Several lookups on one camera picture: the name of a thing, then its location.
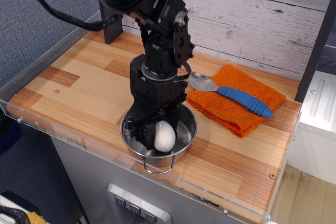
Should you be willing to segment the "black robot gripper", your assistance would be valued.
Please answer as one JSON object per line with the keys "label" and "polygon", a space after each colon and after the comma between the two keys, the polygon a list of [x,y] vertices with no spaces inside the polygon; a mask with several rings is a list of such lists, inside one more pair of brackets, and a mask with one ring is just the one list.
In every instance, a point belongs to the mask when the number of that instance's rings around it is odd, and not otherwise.
{"label": "black robot gripper", "polygon": [[147,55],[139,55],[130,63],[130,89],[133,105],[124,119],[127,129],[147,150],[154,149],[156,124],[168,121],[177,135],[188,75],[178,75],[178,67],[156,60],[150,68]]}

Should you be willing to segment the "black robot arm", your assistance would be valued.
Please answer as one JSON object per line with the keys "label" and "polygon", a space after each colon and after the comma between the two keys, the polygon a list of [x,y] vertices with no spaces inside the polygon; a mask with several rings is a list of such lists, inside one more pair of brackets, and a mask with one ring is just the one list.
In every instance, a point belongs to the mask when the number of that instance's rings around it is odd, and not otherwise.
{"label": "black robot arm", "polygon": [[125,116],[127,129],[147,149],[154,148],[156,125],[166,120],[173,129],[186,100],[187,61],[194,45],[188,34],[183,0],[99,0],[105,8],[132,17],[140,26],[144,54],[130,64],[134,103]]}

